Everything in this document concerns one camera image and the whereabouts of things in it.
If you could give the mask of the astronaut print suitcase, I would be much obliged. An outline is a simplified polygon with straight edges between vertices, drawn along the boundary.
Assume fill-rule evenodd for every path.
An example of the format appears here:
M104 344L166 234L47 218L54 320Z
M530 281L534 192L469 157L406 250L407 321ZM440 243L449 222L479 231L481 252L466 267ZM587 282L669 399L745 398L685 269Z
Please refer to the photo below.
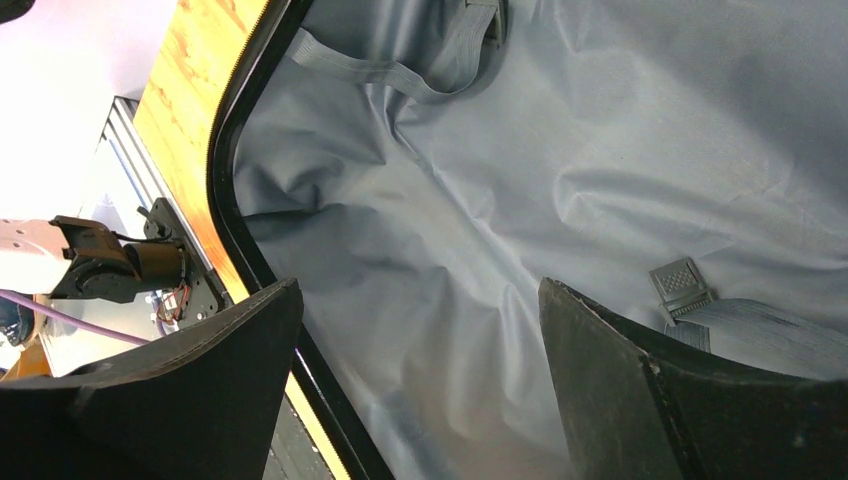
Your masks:
M208 171L357 477L580 479L545 278L847 382L843 1L271 1Z

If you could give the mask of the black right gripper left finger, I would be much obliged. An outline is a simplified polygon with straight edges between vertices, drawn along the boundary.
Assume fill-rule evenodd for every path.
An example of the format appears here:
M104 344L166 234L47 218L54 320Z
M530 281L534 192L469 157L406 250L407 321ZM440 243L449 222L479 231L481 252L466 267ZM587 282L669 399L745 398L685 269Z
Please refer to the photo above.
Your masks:
M62 377L1 385L5 479L259 479L302 324L284 279Z

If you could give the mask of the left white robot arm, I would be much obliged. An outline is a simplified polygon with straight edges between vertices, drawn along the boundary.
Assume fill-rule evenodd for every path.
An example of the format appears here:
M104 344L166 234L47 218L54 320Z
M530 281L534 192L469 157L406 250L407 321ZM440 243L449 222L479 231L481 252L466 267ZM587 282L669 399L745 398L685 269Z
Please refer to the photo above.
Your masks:
M179 241L127 240L101 222L68 216L1 220L3 290L126 304L179 287L187 270Z

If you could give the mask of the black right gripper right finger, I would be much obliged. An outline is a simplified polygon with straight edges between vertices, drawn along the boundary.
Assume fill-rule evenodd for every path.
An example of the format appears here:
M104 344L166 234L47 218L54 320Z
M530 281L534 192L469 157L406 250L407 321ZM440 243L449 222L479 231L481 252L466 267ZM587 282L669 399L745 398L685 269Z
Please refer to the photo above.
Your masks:
M721 358L560 281L539 320L580 479L843 479L847 382Z

